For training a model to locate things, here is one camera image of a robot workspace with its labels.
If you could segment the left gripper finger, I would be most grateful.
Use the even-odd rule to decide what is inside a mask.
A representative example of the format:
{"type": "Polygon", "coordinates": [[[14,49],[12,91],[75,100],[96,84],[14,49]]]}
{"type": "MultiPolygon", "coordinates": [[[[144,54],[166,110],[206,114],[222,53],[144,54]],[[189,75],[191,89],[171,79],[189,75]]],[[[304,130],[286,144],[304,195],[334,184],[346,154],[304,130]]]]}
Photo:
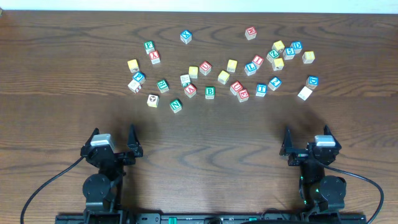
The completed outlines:
{"type": "Polygon", "coordinates": [[[134,125],[130,125],[129,134],[127,139],[128,148],[134,153],[134,157],[142,157],[143,156],[143,148],[137,138],[136,130],[134,125]]]}
{"type": "Polygon", "coordinates": [[[91,146],[91,140],[93,139],[93,137],[95,135],[97,135],[99,133],[100,133],[99,129],[95,128],[93,130],[93,132],[91,133],[90,137],[88,138],[88,140],[86,141],[86,143],[84,143],[84,145],[81,147],[81,149],[86,149],[86,148],[90,147],[91,146]]]}

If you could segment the green R block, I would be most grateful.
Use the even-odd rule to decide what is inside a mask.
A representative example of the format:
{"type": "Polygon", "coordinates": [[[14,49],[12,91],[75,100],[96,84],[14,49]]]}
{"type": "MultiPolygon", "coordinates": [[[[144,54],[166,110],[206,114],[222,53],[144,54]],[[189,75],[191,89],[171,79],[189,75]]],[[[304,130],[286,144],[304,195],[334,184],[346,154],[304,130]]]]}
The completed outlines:
{"type": "Polygon", "coordinates": [[[160,80],[157,82],[157,87],[161,93],[169,91],[169,85],[166,80],[160,80]]]}

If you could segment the yellow O block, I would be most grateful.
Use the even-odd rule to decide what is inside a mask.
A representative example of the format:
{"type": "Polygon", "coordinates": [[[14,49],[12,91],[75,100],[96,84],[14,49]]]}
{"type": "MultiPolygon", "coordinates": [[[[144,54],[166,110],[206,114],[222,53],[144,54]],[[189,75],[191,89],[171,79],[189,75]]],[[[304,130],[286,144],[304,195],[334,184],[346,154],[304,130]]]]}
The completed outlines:
{"type": "Polygon", "coordinates": [[[198,67],[191,66],[188,69],[188,74],[190,78],[197,79],[198,78],[198,67]]]}

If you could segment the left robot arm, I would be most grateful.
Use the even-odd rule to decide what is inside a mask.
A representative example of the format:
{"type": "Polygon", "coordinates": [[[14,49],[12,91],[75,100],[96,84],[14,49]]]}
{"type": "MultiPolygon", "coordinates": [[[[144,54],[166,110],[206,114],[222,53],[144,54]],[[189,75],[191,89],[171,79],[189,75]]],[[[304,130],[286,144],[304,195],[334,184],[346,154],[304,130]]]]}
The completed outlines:
{"type": "Polygon", "coordinates": [[[98,168],[98,173],[89,176],[82,187],[86,198],[83,212],[84,223],[135,223],[132,212],[121,205],[124,168],[136,163],[143,156],[142,146],[134,125],[130,125],[126,152],[114,152],[110,134],[101,134],[95,129],[82,146],[80,156],[98,168]]]}

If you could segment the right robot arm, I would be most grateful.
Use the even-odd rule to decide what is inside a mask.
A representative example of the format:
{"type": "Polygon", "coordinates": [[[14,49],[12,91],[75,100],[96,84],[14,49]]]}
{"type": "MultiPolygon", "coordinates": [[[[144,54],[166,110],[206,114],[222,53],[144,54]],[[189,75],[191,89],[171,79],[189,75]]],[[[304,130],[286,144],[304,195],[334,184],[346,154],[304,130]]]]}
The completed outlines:
{"type": "Polygon", "coordinates": [[[300,167],[299,194],[305,202],[299,213],[301,220],[307,222],[311,216],[338,213],[345,207],[345,179],[325,174],[325,167],[335,161],[340,149],[328,126],[301,149],[294,147],[290,129],[285,130],[279,154],[288,157],[289,166],[300,167]]]}

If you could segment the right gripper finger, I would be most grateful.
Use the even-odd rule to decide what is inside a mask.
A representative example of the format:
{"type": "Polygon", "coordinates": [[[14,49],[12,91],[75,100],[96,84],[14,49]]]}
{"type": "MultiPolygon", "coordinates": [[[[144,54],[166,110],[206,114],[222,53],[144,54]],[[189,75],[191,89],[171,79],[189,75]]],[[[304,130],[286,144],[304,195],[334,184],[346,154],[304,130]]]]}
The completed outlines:
{"type": "Polygon", "coordinates": [[[334,135],[332,134],[330,128],[325,125],[323,128],[324,135],[326,136],[326,139],[324,140],[323,145],[325,147],[336,147],[336,148],[341,148],[341,144],[336,140],[334,135]]]}
{"type": "Polygon", "coordinates": [[[291,133],[290,133],[289,127],[287,126],[285,128],[284,139],[282,141],[279,155],[280,156],[288,156],[291,153],[293,153],[293,151],[294,151],[294,147],[293,147],[293,143],[292,143],[291,133]]]}

